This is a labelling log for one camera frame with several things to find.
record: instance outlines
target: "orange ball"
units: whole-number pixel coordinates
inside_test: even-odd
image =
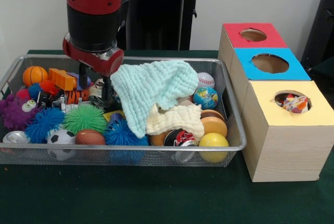
[[[40,83],[48,79],[47,71],[40,66],[31,66],[23,73],[23,83],[30,87],[35,83]]]

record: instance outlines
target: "cream washcloth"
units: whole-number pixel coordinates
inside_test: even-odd
[[[196,139],[204,135],[204,126],[200,121],[201,105],[177,105],[165,113],[160,113],[154,104],[147,119],[146,134],[158,135],[168,130],[183,129]]]

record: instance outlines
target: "white wall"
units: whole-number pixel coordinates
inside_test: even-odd
[[[320,0],[197,0],[193,50],[217,50],[223,22],[272,22],[301,57]],[[61,49],[66,0],[0,0],[0,76],[29,49]]]
[[[197,0],[192,49],[217,49],[223,22],[271,22],[301,58],[320,0]]]

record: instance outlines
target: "wooden cube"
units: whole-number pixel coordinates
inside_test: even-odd
[[[230,72],[236,48],[287,48],[286,43],[270,23],[223,24],[218,59]]]
[[[289,112],[275,102],[281,92],[305,95],[312,107]],[[318,179],[334,144],[334,111],[314,81],[250,81],[242,120],[253,182]]]
[[[310,80],[288,48],[235,49],[230,77],[240,113],[249,80]]]

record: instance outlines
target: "wire mesh basket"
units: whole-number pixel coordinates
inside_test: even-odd
[[[125,57],[123,64],[139,65],[172,58]],[[186,58],[196,72],[209,73],[215,81],[215,90],[220,98],[216,110],[222,113],[228,126],[229,147],[167,147],[167,146],[92,146],[52,144],[8,144],[0,143],[0,164],[48,164],[48,165],[107,165],[107,166],[183,166],[226,167],[235,153],[246,146],[246,137],[237,110],[234,93],[225,65],[216,59]],[[25,55],[17,58],[0,81],[1,96],[17,93],[23,86],[22,75],[26,68],[38,65],[77,72],[79,64],[65,55]],[[99,76],[88,71],[92,81]],[[0,122],[0,139],[8,130]],[[72,158],[61,161],[58,154],[72,152]],[[217,155],[226,156],[218,163],[204,160]]]

